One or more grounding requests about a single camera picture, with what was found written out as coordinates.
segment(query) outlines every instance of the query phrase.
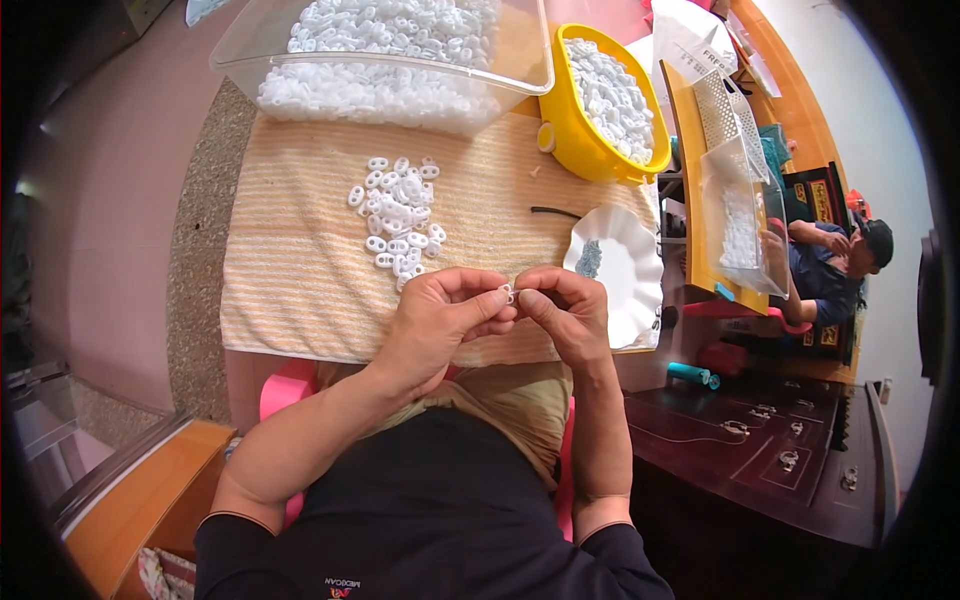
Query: yellow basket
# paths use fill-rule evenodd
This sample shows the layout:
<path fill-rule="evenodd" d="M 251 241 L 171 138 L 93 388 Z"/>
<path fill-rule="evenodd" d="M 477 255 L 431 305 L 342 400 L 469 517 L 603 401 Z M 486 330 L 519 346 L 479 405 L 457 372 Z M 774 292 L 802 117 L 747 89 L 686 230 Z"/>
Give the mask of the yellow basket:
<path fill-rule="evenodd" d="M 627 73 L 636 77 L 636 84 L 646 98 L 647 107 L 654 113 L 654 155 L 648 165 L 640 166 L 620 154 L 596 130 L 577 103 L 573 70 L 564 46 L 564 38 L 574 37 L 595 41 L 600 52 L 622 62 L 627 67 Z M 540 96 L 543 124 L 537 133 L 537 145 L 543 152 L 553 153 L 568 171 L 585 180 L 616 181 L 634 186 L 644 182 L 653 183 L 653 176 L 670 162 L 670 138 L 646 71 L 626 48 L 586 25 L 562 25 L 552 45 L 557 82 L 553 89 Z"/>

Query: hand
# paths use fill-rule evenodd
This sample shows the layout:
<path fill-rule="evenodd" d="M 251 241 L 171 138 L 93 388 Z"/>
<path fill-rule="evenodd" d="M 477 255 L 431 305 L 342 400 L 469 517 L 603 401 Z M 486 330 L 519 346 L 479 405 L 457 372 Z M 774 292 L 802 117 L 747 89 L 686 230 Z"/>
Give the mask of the hand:
<path fill-rule="evenodd" d="M 783 238 L 773 231 L 760 232 L 760 245 L 763 247 L 763 255 L 771 265 L 782 266 L 786 263 L 786 248 Z"/>
<path fill-rule="evenodd" d="M 516 309 L 496 289 L 504 283 L 500 273 L 460 267 L 411 279 L 370 368 L 397 385 L 405 402 L 432 392 L 463 342 L 513 328 Z"/>
<path fill-rule="evenodd" d="M 607 288 L 572 271 L 543 265 L 516 278 L 519 317 L 543 327 L 560 358 L 575 372 L 611 360 L 607 337 Z M 540 290 L 559 295 L 559 308 Z"/>
<path fill-rule="evenodd" d="M 843 233 L 839 231 L 824 231 L 820 239 L 820 245 L 837 256 L 847 256 L 850 254 L 850 239 Z"/>

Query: khaki pants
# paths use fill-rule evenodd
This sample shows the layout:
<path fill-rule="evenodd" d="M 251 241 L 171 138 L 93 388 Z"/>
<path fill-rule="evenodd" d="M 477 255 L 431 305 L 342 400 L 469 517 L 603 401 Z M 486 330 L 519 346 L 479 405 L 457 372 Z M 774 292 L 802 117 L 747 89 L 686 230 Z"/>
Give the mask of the khaki pants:
<path fill-rule="evenodd" d="M 321 389 L 363 369 L 363 365 L 320 363 Z M 549 492 L 557 488 L 554 466 L 560 456 L 573 380 L 561 362 L 494 365 L 462 369 L 430 394 L 396 411 L 367 434 L 395 427 L 428 408 L 455 408 L 493 425 L 527 457 Z"/>

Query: navy shirt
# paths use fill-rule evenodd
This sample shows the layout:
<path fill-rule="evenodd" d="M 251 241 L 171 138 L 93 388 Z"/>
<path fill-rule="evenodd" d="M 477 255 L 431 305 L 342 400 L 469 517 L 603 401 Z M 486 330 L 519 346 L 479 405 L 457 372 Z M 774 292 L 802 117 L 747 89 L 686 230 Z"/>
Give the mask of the navy shirt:
<path fill-rule="evenodd" d="M 673 598 L 632 526 L 564 540 L 533 467 L 499 431 L 432 409 L 357 442 L 278 536 L 208 517 L 203 598 Z"/>
<path fill-rule="evenodd" d="M 833 223 L 814 223 L 817 229 L 847 235 Z M 790 242 L 790 273 L 801 300 L 816 300 L 816 325 L 826 327 L 846 321 L 856 310 L 862 279 L 851 279 L 828 261 L 833 252 L 815 244 Z"/>

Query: forearm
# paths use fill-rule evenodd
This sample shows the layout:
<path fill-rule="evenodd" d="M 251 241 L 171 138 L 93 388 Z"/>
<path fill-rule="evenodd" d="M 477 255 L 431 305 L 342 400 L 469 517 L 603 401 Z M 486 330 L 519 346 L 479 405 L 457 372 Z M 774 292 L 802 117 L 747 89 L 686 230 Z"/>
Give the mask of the forearm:
<path fill-rule="evenodd" d="M 596 529 L 630 521 L 634 452 L 612 357 L 573 374 L 574 531 L 579 543 Z"/>
<path fill-rule="evenodd" d="M 787 233 L 802 244 L 822 244 L 824 233 L 808 221 L 797 220 L 787 227 Z"/>
<path fill-rule="evenodd" d="M 800 300 L 800 294 L 797 292 L 797 285 L 793 282 L 793 274 L 787 269 L 787 280 L 790 282 L 790 291 L 787 299 L 783 302 L 783 318 L 789 324 L 799 325 L 802 323 L 803 305 Z"/>
<path fill-rule="evenodd" d="M 212 511 L 237 511 L 232 498 L 281 507 L 323 475 L 344 449 L 402 404 L 367 367 L 260 422 L 233 451 Z"/>

